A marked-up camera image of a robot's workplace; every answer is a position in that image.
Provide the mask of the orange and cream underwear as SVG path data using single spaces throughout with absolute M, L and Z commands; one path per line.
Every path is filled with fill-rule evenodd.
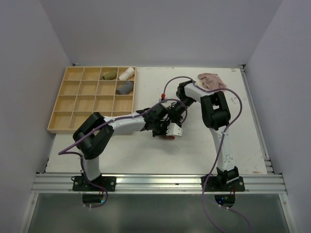
M 164 135 L 164 136 L 161 136 L 161 138 L 164 139 L 164 140 L 174 140 L 175 136 L 173 136 L 173 135 Z

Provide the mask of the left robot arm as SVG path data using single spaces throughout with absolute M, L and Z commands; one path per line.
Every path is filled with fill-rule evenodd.
M 163 119 L 167 114 L 168 109 L 162 104 L 116 118 L 98 112 L 91 114 L 73 134 L 74 145 L 83 156 L 84 185 L 92 191 L 100 187 L 99 156 L 112 137 L 148 130 L 158 133 L 163 130 Z

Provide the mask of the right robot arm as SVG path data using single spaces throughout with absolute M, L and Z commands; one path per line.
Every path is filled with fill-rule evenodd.
M 199 87 L 194 81 L 183 82 L 179 84 L 176 92 L 180 101 L 168 107 L 169 124 L 165 136 L 173 138 L 182 135 L 182 114 L 187 108 L 195 102 L 201 105 L 203 123 L 210 130 L 217 149 L 216 159 L 212 165 L 212 168 L 217 170 L 217 175 L 209 173 L 201 178 L 203 191 L 226 191 L 240 178 L 231 152 L 229 126 L 241 115 L 242 104 L 238 98 L 240 102 L 238 115 L 230 120 L 231 113 L 224 90 L 229 91 L 227 88 L 210 91 Z

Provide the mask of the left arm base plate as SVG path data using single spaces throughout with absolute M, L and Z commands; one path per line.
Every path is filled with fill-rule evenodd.
M 71 177 L 73 181 L 73 191 L 102 191 L 103 188 L 108 192 L 114 192 L 117 184 L 115 176 L 100 176 L 88 183 L 83 175 Z

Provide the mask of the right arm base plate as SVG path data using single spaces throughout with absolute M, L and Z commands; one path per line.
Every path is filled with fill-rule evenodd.
M 216 176 L 211 175 L 208 178 L 207 184 L 204 188 L 205 192 L 244 192 L 244 180 L 243 177 L 239 177 L 238 179 L 229 182 L 229 183 L 222 183 Z

